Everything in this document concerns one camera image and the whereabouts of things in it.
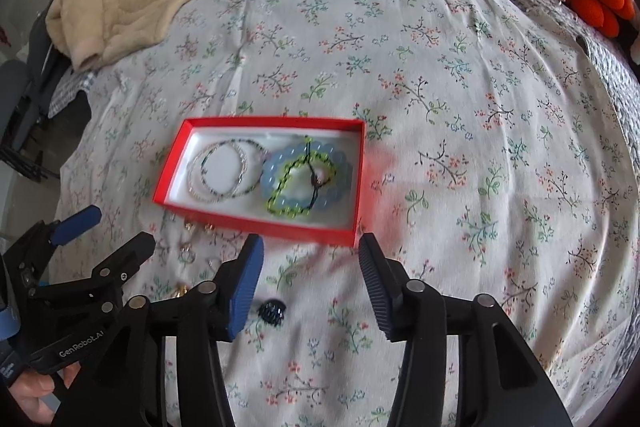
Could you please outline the person's left hand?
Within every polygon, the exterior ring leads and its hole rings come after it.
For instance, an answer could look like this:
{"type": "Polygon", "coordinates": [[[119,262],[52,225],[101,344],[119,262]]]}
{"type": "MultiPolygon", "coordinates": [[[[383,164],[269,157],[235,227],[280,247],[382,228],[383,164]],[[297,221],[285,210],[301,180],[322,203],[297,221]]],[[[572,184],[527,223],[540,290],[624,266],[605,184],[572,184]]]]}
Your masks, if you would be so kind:
{"type": "Polygon", "coordinates": [[[43,402],[43,398],[54,392],[54,387],[51,375],[27,369],[9,387],[9,394],[22,416],[36,425],[50,426],[54,412],[43,402]]]}

